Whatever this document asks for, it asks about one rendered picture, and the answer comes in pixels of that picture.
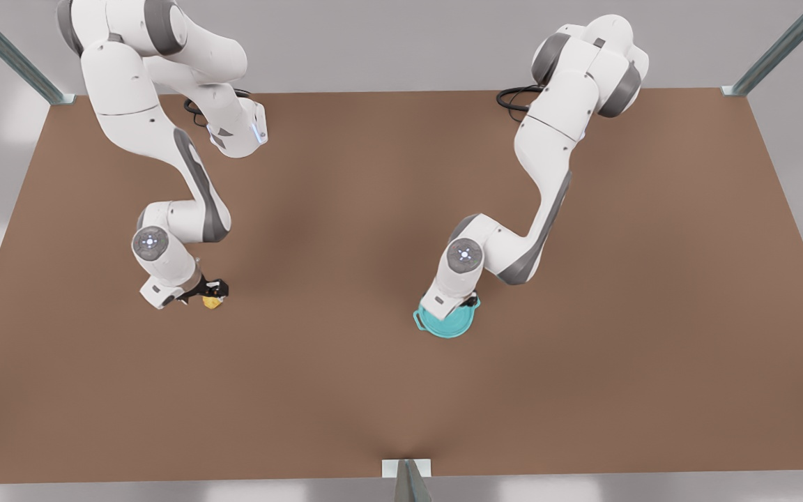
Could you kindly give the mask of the silver frame post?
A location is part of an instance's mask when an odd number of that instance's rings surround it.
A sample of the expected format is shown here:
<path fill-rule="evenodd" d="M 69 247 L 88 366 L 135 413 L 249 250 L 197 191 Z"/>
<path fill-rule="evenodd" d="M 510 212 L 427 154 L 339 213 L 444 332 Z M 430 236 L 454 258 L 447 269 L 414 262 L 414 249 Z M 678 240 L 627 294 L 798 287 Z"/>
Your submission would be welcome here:
<path fill-rule="evenodd" d="M 76 95 L 61 92 L 2 32 L 0 32 L 0 59 L 49 105 L 70 105 L 75 102 Z"/>
<path fill-rule="evenodd" d="M 803 42 L 803 13 L 733 85 L 720 86 L 723 96 L 747 96 Z"/>
<path fill-rule="evenodd" d="M 383 459 L 382 477 L 395 478 L 393 502 L 433 502 L 424 478 L 432 477 L 430 459 Z"/>

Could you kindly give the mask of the teal pot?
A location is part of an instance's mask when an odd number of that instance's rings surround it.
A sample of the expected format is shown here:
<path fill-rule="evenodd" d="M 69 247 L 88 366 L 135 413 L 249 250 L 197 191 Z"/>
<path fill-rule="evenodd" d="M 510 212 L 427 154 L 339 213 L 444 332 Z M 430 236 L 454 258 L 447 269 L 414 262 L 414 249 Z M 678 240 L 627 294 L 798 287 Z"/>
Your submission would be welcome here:
<path fill-rule="evenodd" d="M 431 333 L 440 339 L 455 339 L 463 335 L 472 325 L 477 308 L 456 307 L 443 320 L 434 317 L 423 306 L 412 312 L 418 330 Z"/>

